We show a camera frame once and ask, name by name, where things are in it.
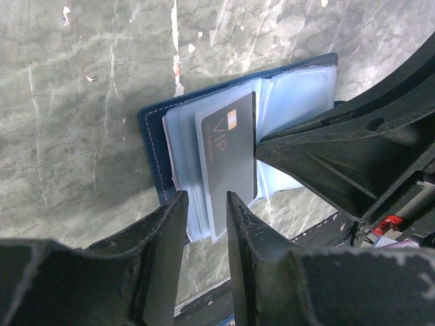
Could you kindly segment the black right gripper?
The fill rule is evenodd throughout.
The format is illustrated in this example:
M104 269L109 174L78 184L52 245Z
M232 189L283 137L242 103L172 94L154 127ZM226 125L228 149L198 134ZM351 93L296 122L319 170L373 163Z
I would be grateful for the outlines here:
M434 229L434 38L361 95L262 140L257 159L285 172L365 237Z

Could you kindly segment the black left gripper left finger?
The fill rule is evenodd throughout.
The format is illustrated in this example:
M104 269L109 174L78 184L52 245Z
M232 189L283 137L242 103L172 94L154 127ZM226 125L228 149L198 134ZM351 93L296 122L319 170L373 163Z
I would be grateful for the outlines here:
M124 263L119 296L136 325L172 325L186 237L188 194L178 191L154 212L87 251Z

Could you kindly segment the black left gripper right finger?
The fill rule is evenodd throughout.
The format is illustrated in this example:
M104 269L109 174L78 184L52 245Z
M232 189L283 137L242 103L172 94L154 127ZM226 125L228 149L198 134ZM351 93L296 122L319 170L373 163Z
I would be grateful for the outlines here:
M297 325L290 242L254 215L234 192L226 194L226 209L236 324Z

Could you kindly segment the blue leather card holder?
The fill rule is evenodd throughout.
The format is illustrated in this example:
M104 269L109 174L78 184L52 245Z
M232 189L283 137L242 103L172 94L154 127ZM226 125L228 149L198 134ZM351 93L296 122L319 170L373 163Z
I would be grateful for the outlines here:
M260 140L334 106L335 53L250 73L151 105L138 120L159 200L188 193L189 242L226 233L226 193L245 204L300 187L255 159Z

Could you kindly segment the black VIP credit card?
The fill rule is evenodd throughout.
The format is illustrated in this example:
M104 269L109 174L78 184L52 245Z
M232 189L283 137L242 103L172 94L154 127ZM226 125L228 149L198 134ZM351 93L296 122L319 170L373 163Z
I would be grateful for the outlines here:
M195 113L198 151L212 241L226 233L226 194L246 204L257 196L256 93L225 95Z

